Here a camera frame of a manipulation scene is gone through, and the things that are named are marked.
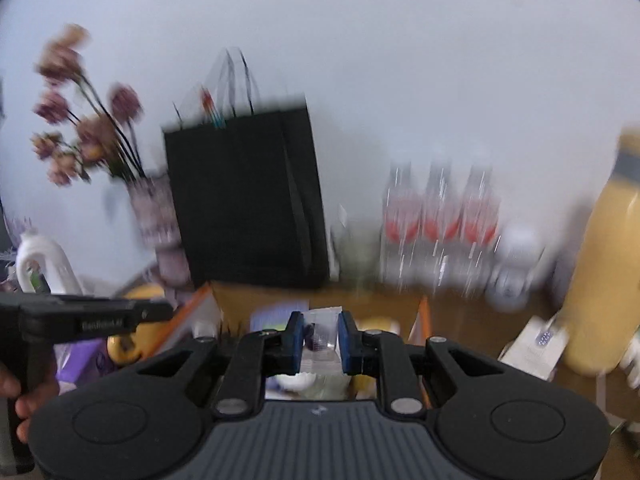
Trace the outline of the left hand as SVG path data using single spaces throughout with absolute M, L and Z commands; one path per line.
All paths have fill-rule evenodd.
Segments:
M 20 382 L 9 372 L 4 364 L 0 366 L 0 396 L 15 401 L 15 411 L 17 417 L 21 419 L 16 435 L 17 439 L 24 444 L 28 442 L 32 416 L 60 392 L 55 374 L 56 362 L 55 358 L 52 358 L 47 366 L 47 373 L 44 375 L 43 381 L 31 392 L 21 393 Z

